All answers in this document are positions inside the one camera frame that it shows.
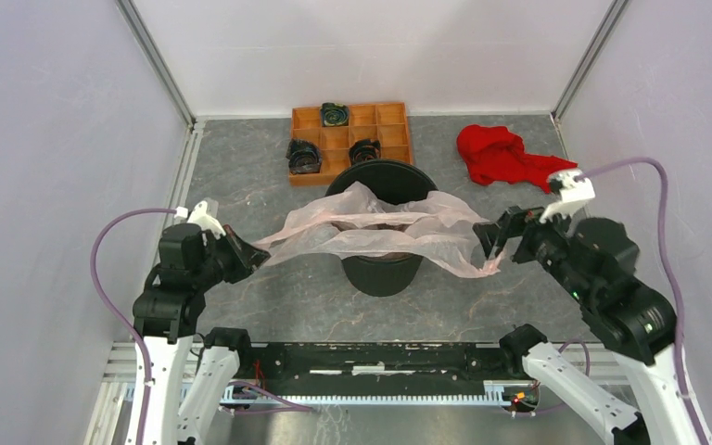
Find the pink plastic trash bag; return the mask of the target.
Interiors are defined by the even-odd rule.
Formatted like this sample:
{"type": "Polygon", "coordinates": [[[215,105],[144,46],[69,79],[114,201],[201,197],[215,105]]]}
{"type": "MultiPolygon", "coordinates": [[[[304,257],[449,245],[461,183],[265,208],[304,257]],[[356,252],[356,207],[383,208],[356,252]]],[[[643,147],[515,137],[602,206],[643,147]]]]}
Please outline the pink plastic trash bag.
{"type": "Polygon", "coordinates": [[[252,245],[270,253],[267,265],[307,254],[369,260],[414,254],[455,276],[477,279],[498,273],[502,260],[482,256],[481,263],[475,262],[481,244],[473,226],[484,221],[448,193],[431,191],[420,200],[392,205],[356,182],[290,211],[280,231],[252,245]]]}

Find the black plastic trash bin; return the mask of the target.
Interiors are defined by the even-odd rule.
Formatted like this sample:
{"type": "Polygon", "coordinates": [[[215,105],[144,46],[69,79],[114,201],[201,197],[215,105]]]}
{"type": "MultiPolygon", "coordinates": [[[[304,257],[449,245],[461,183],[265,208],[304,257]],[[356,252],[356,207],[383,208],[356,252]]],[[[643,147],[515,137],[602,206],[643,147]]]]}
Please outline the black plastic trash bin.
{"type": "MultiPolygon", "coordinates": [[[[351,166],[339,174],[327,187],[325,194],[333,196],[354,183],[367,186],[378,199],[392,205],[426,199],[438,189],[434,181],[411,164],[374,159],[351,166]]],[[[371,297],[390,297],[408,287],[423,262],[418,255],[392,252],[382,257],[347,257],[341,261],[350,283],[371,297]]]]}

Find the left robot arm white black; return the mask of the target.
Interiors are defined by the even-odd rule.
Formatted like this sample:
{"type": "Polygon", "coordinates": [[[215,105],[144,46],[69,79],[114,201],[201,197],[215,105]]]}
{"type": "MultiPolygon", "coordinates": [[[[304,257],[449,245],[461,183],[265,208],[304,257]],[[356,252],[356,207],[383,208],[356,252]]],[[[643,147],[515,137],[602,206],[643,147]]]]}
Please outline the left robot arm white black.
{"type": "Polygon", "coordinates": [[[144,381],[134,393],[127,443],[203,443],[227,384],[254,365],[248,332],[216,327],[204,338],[191,388],[182,392],[205,295],[220,283],[250,277],[269,258],[228,226],[210,230],[185,222],[163,231],[159,263],[133,304],[137,371],[144,381]]]}

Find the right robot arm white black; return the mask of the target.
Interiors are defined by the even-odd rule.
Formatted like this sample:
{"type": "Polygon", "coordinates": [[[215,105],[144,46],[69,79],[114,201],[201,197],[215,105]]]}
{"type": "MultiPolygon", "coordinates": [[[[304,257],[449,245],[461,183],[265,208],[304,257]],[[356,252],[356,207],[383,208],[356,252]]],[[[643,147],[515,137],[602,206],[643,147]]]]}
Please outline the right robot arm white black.
{"type": "Polygon", "coordinates": [[[576,301],[585,324],[624,372],[636,404],[614,398],[529,324],[500,340],[505,375],[527,375],[550,389],[606,444],[712,443],[687,385],[683,312],[637,278],[640,251],[621,223],[545,220],[541,209],[512,207],[473,230],[490,257],[519,239],[512,261],[538,263],[576,301]]]}

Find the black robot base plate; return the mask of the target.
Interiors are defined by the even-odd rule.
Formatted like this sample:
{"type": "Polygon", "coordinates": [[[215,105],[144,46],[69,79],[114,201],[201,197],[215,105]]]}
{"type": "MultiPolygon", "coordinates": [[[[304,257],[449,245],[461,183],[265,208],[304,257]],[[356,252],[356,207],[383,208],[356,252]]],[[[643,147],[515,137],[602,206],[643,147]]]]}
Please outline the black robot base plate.
{"type": "Polygon", "coordinates": [[[522,359],[547,337],[522,324],[496,344],[247,344],[236,351],[236,380],[283,397],[393,398],[482,396],[485,382],[523,381],[522,359]]]}

